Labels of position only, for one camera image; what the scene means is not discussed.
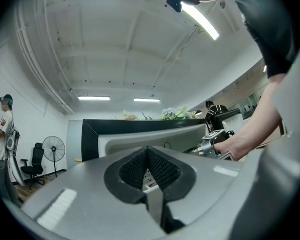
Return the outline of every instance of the white t-shirt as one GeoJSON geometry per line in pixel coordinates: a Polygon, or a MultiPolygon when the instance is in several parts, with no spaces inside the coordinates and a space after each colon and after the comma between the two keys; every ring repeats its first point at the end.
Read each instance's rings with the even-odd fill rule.
{"type": "Polygon", "coordinates": [[[5,132],[3,137],[0,137],[0,160],[6,160],[6,148],[5,143],[7,139],[7,134],[13,127],[13,114],[10,110],[6,111],[0,122],[0,130],[5,132]]]}

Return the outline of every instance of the person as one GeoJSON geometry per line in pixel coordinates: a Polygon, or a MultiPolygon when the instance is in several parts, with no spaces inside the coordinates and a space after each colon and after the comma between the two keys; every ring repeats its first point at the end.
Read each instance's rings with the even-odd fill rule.
{"type": "Polygon", "coordinates": [[[2,198],[10,200],[21,207],[21,203],[18,200],[18,196],[10,179],[8,152],[6,150],[7,136],[14,127],[12,96],[6,94],[4,97],[0,97],[0,104],[1,110],[4,111],[4,115],[0,121],[0,195],[2,198]]]}
{"type": "MultiPolygon", "coordinates": [[[[188,5],[214,0],[179,0],[188,5]]],[[[217,151],[230,152],[237,161],[260,145],[280,124],[271,96],[278,89],[300,48],[300,36],[281,0],[235,0],[242,20],[257,43],[267,66],[268,86],[255,112],[234,136],[217,143],[217,151]]]]}
{"type": "Polygon", "coordinates": [[[213,127],[211,125],[210,116],[214,116],[218,113],[223,113],[229,111],[226,106],[223,105],[214,105],[214,103],[210,100],[205,102],[205,107],[209,110],[205,115],[205,120],[209,125],[211,131],[213,131],[213,127]]]}

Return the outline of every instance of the white ceiling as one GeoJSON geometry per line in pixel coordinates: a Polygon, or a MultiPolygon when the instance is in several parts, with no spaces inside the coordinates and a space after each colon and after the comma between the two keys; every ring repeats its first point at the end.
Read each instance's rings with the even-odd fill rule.
{"type": "Polygon", "coordinates": [[[111,97],[109,102],[91,102],[72,94],[68,105],[75,112],[176,106],[222,77],[218,72],[253,42],[234,0],[222,0],[224,9],[220,1],[197,6],[220,35],[213,40],[185,12],[165,6],[166,0],[47,0],[47,17],[40,24],[47,20],[50,45],[64,75],[53,68],[44,68],[44,74],[58,72],[66,79],[61,81],[68,90],[50,81],[59,93],[111,97]],[[152,94],[161,103],[133,102],[152,94]]]}

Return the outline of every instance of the ceiling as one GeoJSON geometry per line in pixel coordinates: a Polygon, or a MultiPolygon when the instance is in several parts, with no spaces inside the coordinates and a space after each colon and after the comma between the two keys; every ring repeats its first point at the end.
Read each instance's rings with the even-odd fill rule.
{"type": "Polygon", "coordinates": [[[21,6],[45,84],[71,112],[176,106],[222,77],[218,72],[253,42],[234,0],[197,6],[217,40],[166,0],[24,0],[21,6]],[[78,101],[79,95],[111,100],[78,101]],[[133,102],[153,95],[161,102],[133,102]]]}

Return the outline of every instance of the black t-shirt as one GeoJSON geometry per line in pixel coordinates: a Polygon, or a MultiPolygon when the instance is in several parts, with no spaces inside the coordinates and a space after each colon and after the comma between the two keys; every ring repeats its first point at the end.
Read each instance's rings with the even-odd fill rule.
{"type": "Polygon", "coordinates": [[[235,1],[262,53],[268,78],[287,73],[300,47],[300,37],[283,3],[280,0],[235,1]]]}
{"type": "Polygon", "coordinates": [[[210,125],[211,124],[211,120],[209,119],[210,116],[214,116],[218,113],[220,114],[220,113],[227,112],[227,111],[229,111],[229,110],[226,108],[226,106],[214,105],[210,108],[209,112],[206,113],[205,120],[210,125]]]}

